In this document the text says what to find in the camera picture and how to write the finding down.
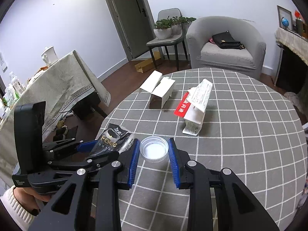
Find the person's left hand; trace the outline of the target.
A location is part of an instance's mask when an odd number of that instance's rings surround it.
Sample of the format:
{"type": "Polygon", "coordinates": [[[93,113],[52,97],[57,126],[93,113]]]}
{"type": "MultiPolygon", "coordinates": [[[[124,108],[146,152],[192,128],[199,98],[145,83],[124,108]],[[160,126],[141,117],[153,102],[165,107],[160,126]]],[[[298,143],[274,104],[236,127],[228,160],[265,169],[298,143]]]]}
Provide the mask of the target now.
{"type": "Polygon", "coordinates": [[[50,196],[42,196],[38,194],[33,188],[25,187],[25,188],[15,188],[13,190],[15,198],[22,204],[30,204],[34,203],[35,199],[41,200],[44,202],[48,202],[51,197],[50,196]]]}

